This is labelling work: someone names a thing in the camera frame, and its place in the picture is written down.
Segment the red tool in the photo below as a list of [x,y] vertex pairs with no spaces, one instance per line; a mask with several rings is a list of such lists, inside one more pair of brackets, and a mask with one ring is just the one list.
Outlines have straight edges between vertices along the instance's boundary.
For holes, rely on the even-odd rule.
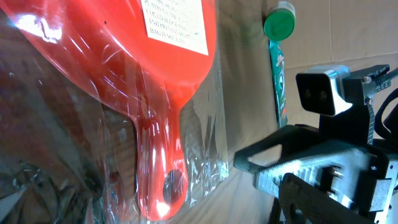
[[228,176],[218,1],[1,2],[1,222],[175,223]]

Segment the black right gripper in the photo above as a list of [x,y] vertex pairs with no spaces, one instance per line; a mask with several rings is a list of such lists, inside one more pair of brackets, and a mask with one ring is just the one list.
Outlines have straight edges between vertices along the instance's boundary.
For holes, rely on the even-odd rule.
[[[236,152],[235,168],[252,174],[253,186],[279,201],[269,223],[282,223],[281,215],[284,223],[384,223],[397,193],[397,107],[382,119],[385,109],[374,114],[370,105],[353,106],[321,115],[320,133],[287,125]],[[249,160],[278,145],[277,161]]]

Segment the green white gloves package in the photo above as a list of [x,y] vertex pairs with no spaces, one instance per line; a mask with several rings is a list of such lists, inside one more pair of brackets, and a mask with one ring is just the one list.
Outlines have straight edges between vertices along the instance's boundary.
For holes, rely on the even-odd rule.
[[277,115],[278,128],[282,128],[288,123],[286,96],[285,96],[285,61],[280,42],[269,41],[269,55],[271,59],[271,72],[275,96],[275,112]]

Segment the green lid jar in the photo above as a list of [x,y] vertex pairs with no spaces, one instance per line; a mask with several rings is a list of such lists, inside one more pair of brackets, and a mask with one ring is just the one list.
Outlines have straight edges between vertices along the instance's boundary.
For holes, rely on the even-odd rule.
[[296,12],[292,3],[278,1],[266,14],[263,29],[268,39],[282,41],[292,35],[296,25]]

